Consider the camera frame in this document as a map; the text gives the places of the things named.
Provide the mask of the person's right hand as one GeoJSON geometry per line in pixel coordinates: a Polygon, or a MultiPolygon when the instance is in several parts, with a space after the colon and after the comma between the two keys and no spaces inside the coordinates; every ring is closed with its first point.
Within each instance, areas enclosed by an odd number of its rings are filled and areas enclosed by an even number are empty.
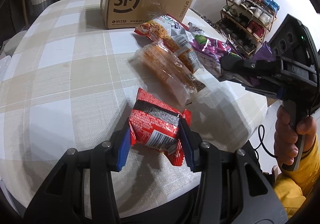
{"type": "Polygon", "coordinates": [[[279,165],[292,165],[299,148],[296,146],[299,135],[305,136],[303,152],[309,151],[315,143],[317,123],[309,116],[298,123],[296,130],[290,126],[290,115],[280,106],[277,111],[276,132],[274,133],[274,155],[279,165]]]}

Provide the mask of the yellow sleeve forearm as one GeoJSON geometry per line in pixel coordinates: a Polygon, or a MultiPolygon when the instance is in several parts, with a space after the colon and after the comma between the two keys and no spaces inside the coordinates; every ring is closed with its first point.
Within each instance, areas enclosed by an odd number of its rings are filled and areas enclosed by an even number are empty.
{"type": "Polygon", "coordinates": [[[319,178],[318,138],[306,152],[303,152],[297,171],[282,170],[273,189],[281,201],[288,218],[291,218],[302,206],[319,178]]]}

